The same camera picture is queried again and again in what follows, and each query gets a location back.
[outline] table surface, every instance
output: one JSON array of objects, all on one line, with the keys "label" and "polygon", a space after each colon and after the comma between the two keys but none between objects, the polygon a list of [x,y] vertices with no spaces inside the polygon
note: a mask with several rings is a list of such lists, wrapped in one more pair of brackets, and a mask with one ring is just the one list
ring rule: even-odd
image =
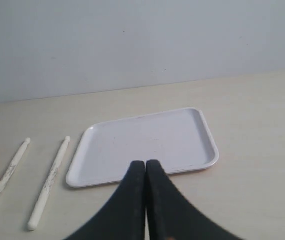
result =
[{"label": "table surface", "polygon": [[[171,176],[173,183],[241,238],[285,239],[285,71],[280,71],[1,103],[0,179],[24,139],[31,144],[0,197],[0,240],[63,239],[111,197],[117,184],[82,189],[66,184],[88,127],[185,107],[203,111],[220,158],[208,170]],[[65,136],[71,142],[45,211],[37,230],[28,232]]]}]

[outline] white wall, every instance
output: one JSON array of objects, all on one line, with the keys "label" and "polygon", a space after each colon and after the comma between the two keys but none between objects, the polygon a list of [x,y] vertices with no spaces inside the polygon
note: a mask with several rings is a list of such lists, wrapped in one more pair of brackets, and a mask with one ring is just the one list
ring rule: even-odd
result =
[{"label": "white wall", "polygon": [[0,0],[0,102],[285,69],[285,0]]}]

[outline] white tray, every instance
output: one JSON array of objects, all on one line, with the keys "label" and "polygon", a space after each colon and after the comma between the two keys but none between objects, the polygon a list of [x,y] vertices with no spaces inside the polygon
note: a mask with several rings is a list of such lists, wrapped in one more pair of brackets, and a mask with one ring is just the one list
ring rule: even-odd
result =
[{"label": "white tray", "polygon": [[82,188],[120,182],[134,160],[157,159],[167,174],[209,168],[219,152],[201,111],[183,108],[93,125],[67,174]]}]

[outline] drumstick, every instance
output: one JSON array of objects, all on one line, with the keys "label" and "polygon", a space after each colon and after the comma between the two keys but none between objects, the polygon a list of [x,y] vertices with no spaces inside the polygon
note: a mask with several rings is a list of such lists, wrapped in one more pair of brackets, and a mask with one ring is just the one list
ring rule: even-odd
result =
[{"label": "drumstick", "polygon": [[30,217],[30,220],[28,222],[28,229],[30,231],[36,230],[39,221],[42,217],[42,214],[44,212],[47,200],[49,198],[49,195],[51,194],[52,186],[55,182],[55,177],[58,173],[59,167],[63,161],[64,155],[66,153],[66,150],[68,148],[68,144],[71,140],[70,136],[66,136],[64,139],[64,142],[62,143],[59,152],[56,156],[56,159],[54,160],[52,167],[50,169],[49,176],[41,190],[40,196],[37,200],[36,206],[34,207],[34,210],[32,212],[32,215]]},{"label": "drumstick", "polygon": [[22,159],[29,143],[31,142],[31,139],[28,137],[25,139],[24,143],[20,146],[18,152],[13,157],[6,173],[3,175],[1,181],[0,181],[0,195],[2,194],[3,190],[6,188],[7,183],[11,179],[12,175],[14,174],[17,165],[19,164],[20,160]]}]

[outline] tray rim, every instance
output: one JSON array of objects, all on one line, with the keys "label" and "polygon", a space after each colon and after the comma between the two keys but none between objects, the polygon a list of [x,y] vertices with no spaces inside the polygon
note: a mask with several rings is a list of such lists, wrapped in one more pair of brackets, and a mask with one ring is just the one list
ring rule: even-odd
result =
[{"label": "tray rim", "polygon": [[[99,123],[95,123],[94,125],[91,125],[88,129],[86,129],[86,131],[84,131],[84,133],[82,134],[82,137],[81,137],[81,140],[77,146],[77,150],[72,158],[72,162],[70,164],[70,167],[68,169],[68,172],[67,172],[67,175],[66,175],[66,183],[72,187],[72,188],[86,188],[86,187],[92,187],[92,186],[97,186],[97,185],[100,185],[103,183],[95,183],[95,184],[90,184],[88,185],[86,183],[86,181],[83,181],[81,183],[79,182],[75,182],[72,180],[72,177],[71,177],[71,172],[73,170],[73,168],[75,167],[75,159],[77,159],[78,155],[80,154],[80,146],[82,146],[82,143],[84,142],[85,140],[85,136],[87,135],[87,133],[92,130],[94,127],[96,126],[99,126],[99,125],[105,125],[105,124],[111,124],[111,123],[115,123],[115,122],[125,122],[125,121],[129,121],[129,120],[133,120],[133,119],[140,119],[140,118],[145,118],[145,117],[151,117],[151,116],[156,116],[156,115],[162,115],[162,114],[168,114],[168,113],[173,113],[173,112],[179,112],[179,111],[184,111],[184,110],[194,110],[196,112],[199,113],[200,115],[200,118],[201,118],[201,121],[203,123],[203,126],[205,128],[205,131],[208,135],[208,138],[209,138],[209,142],[212,146],[212,149],[213,149],[213,152],[214,152],[214,158],[208,162],[208,163],[205,163],[203,165],[200,165],[199,167],[197,167],[196,169],[183,169],[183,170],[176,170],[173,168],[172,172],[169,173],[170,175],[173,175],[173,174],[179,174],[181,172],[184,172],[184,173],[187,173],[187,172],[194,172],[194,171],[200,171],[200,170],[205,170],[205,169],[208,169],[210,168],[211,166],[213,166],[215,163],[217,163],[219,157],[220,157],[220,153],[218,151],[218,148],[217,148],[217,145],[214,141],[214,137],[209,129],[209,126],[207,124],[207,121],[205,119],[205,116],[203,114],[203,112],[195,107],[183,107],[183,108],[178,108],[178,109],[173,109],[173,110],[168,110],[168,111],[161,111],[161,112],[156,112],[156,113],[150,113],[150,114],[145,114],[145,115],[139,115],[139,116],[131,116],[131,117],[125,117],[125,118],[120,118],[120,119],[116,119],[116,120],[110,120],[110,121],[103,121],[103,122],[99,122]],[[112,184],[112,183],[117,183],[119,182],[118,180],[119,177],[113,177],[111,178],[108,183],[106,184]]]}]

